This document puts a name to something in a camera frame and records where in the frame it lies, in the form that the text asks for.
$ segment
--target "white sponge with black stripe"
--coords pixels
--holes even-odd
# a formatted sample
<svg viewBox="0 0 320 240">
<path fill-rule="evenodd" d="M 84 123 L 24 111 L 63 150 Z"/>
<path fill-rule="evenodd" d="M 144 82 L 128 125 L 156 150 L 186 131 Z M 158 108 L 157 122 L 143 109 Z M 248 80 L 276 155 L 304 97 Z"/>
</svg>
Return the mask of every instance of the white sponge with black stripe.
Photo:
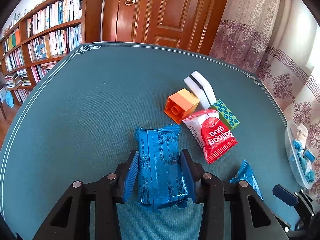
<svg viewBox="0 0 320 240">
<path fill-rule="evenodd" d="M 212 86 L 198 71 L 194 71 L 190 76 L 186 77 L 184 82 L 194 95 L 199 98 L 204 109 L 208 109 L 217 102 Z"/>
</svg>

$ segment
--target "stack of books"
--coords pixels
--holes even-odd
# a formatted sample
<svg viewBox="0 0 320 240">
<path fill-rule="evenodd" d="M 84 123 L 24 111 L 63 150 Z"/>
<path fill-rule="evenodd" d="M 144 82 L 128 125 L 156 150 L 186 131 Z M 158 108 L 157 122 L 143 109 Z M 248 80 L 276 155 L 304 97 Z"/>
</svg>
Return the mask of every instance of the stack of books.
<svg viewBox="0 0 320 240">
<path fill-rule="evenodd" d="M 7 88 L 15 88 L 20 86 L 21 79 L 16 72 L 8 74 L 5 76 L 5 84 Z"/>
<path fill-rule="evenodd" d="M 82 44 L 81 24 L 51 32 L 28 44 L 32 61 L 49 58 L 58 54 L 68 54 Z"/>
<path fill-rule="evenodd" d="M 57 1 L 27 20 L 27 37 L 30 38 L 46 29 L 81 17 L 82 0 Z"/>
<path fill-rule="evenodd" d="M 30 91 L 28 89 L 17 89 L 14 91 L 14 93 L 18 101 L 23 103 L 27 99 L 28 95 L 30 94 Z"/>
<path fill-rule="evenodd" d="M 22 81 L 22 86 L 31 86 L 31 82 L 29 80 L 27 70 L 25 68 L 18 70 L 17 75 L 20 77 L 20 79 Z"/>
<path fill-rule="evenodd" d="M 20 30 L 16 29 L 2 44 L 4 52 L 8 52 L 10 49 L 14 48 L 21 43 Z"/>
<path fill-rule="evenodd" d="M 11 71 L 15 68 L 24 65 L 21 48 L 17 48 L 8 56 L 5 56 L 4 60 L 6 63 L 7 71 Z"/>
<path fill-rule="evenodd" d="M 44 77 L 44 75 L 46 75 L 48 71 L 56 65 L 56 63 L 56 61 L 53 61 L 31 66 L 32 74 L 35 78 L 35 81 L 38 83 Z"/>
</svg>

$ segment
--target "green toy block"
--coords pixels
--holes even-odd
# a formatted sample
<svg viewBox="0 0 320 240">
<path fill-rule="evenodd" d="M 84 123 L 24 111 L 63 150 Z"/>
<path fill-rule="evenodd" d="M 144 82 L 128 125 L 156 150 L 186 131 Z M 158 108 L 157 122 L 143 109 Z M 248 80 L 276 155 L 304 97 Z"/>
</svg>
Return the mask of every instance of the green toy block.
<svg viewBox="0 0 320 240">
<path fill-rule="evenodd" d="M 216 103 L 214 103 L 211 109 L 217 109 L 219 112 L 219 119 L 223 121 L 223 123 L 230 129 L 234 129 L 240 123 L 238 119 L 234 116 L 234 114 L 229 110 L 229 108 L 222 102 L 221 99 L 218 99 Z"/>
</svg>

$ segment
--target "silver bolt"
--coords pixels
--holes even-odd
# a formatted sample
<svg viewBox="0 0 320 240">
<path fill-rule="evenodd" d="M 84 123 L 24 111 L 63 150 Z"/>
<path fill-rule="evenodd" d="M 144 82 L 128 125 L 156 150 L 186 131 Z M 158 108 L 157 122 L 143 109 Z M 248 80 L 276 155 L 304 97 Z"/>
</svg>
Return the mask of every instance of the silver bolt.
<svg viewBox="0 0 320 240">
<path fill-rule="evenodd" d="M 241 187 L 247 187 L 247 186 L 248 186 L 248 183 L 247 183 L 245 180 L 241 180 L 241 181 L 239 182 L 239 185 L 240 185 Z"/>
<path fill-rule="evenodd" d="M 80 187 L 81 186 L 81 181 L 75 181 L 74 183 L 72 183 L 73 187 Z"/>
<path fill-rule="evenodd" d="M 108 179 L 115 179 L 117 177 L 117 175 L 115 173 L 109 173 L 107 178 Z"/>
<path fill-rule="evenodd" d="M 205 174 L 203 174 L 203 177 L 204 177 L 205 179 L 212 179 L 212 174 L 206 172 Z"/>
</svg>

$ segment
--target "blue wrapper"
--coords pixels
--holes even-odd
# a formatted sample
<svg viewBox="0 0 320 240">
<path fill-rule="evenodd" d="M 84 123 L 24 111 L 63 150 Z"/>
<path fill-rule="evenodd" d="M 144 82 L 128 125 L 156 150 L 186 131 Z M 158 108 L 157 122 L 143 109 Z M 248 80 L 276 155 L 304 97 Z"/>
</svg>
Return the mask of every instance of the blue wrapper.
<svg viewBox="0 0 320 240">
<path fill-rule="evenodd" d="M 177 204 L 187 206 L 188 193 L 182 179 L 178 149 L 179 125 L 135 132 L 139 149 L 138 199 L 151 211 Z"/>
<path fill-rule="evenodd" d="M 261 194 L 260 189 L 258 187 L 257 180 L 253 174 L 253 170 L 252 170 L 250 164 L 246 160 L 243 160 L 236 176 L 233 177 L 230 180 L 230 182 L 236 184 L 241 180 L 245 180 L 246 182 L 248 182 L 251 185 L 251 187 L 253 187 L 253 189 L 258 193 L 260 198 L 263 200 L 262 194 Z"/>
</svg>

